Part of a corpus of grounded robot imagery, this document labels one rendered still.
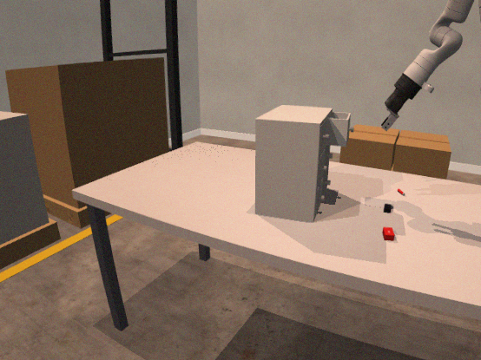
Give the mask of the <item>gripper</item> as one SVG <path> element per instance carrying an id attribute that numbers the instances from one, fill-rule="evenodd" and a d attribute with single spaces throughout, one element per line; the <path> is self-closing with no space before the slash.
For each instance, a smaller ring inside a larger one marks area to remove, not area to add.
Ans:
<path id="1" fill-rule="evenodd" d="M 385 105 L 390 114 L 382 122 L 382 128 L 387 131 L 391 125 L 399 118 L 398 111 L 404 103 L 419 92 L 422 87 L 432 93 L 434 87 L 427 83 L 431 76 L 425 69 L 413 62 L 394 84 L 395 90 L 385 101 Z"/>

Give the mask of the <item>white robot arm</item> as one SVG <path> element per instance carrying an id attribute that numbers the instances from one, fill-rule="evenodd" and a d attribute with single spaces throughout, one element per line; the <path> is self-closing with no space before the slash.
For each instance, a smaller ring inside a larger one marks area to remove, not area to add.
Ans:
<path id="1" fill-rule="evenodd" d="M 430 75 L 439 64 L 456 53 L 462 45 L 463 37 L 450 24 L 463 23 L 471 10 L 474 0 L 448 0 L 444 12 L 432 26 L 430 41 L 438 49 L 423 49 L 414 60 Z"/>

